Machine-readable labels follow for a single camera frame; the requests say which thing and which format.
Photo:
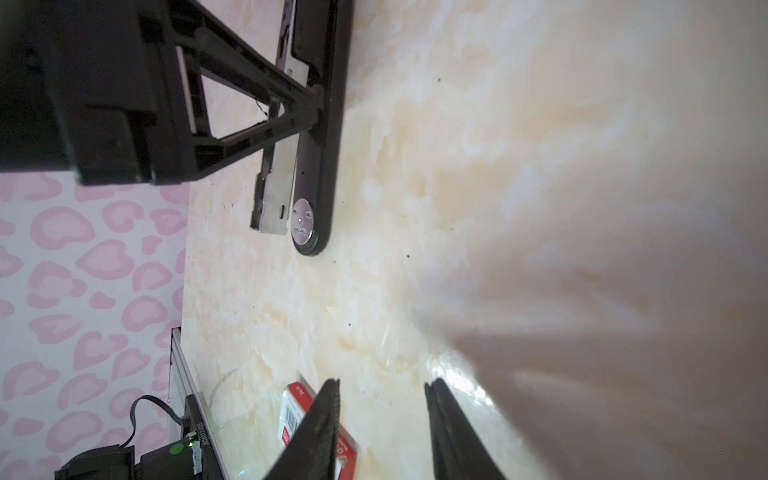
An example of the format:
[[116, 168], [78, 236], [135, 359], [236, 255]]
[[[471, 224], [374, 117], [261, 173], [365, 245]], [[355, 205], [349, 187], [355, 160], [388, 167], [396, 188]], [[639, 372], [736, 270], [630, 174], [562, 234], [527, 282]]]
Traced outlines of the red white staple box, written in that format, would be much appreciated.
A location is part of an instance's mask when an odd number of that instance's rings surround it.
[[[315, 398], [315, 392], [303, 381], [289, 384], [282, 393], [278, 439], [287, 446]], [[357, 446], [343, 426], [339, 427], [334, 478], [353, 480], [357, 463]]]

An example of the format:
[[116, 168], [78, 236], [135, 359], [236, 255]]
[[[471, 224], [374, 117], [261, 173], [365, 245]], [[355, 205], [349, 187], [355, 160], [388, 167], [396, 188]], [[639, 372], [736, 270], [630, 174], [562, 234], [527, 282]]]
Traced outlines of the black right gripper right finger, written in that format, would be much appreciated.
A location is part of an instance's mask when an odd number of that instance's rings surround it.
[[442, 378], [424, 386], [434, 478], [505, 479]]

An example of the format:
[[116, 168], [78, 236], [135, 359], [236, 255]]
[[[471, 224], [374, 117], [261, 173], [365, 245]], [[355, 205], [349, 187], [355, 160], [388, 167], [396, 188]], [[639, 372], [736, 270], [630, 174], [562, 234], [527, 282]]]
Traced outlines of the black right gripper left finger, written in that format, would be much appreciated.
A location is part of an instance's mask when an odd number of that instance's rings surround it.
[[339, 381], [329, 379], [265, 479], [334, 479], [339, 415]]

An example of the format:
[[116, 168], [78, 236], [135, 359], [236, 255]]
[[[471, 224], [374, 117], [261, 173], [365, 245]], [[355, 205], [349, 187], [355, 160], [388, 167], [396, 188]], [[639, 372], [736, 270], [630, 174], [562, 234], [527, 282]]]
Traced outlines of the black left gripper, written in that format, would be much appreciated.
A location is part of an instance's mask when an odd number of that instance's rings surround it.
[[[207, 88], [261, 112], [215, 129]], [[306, 90], [198, 1], [5, 1], [1, 169], [199, 180], [301, 131]]]

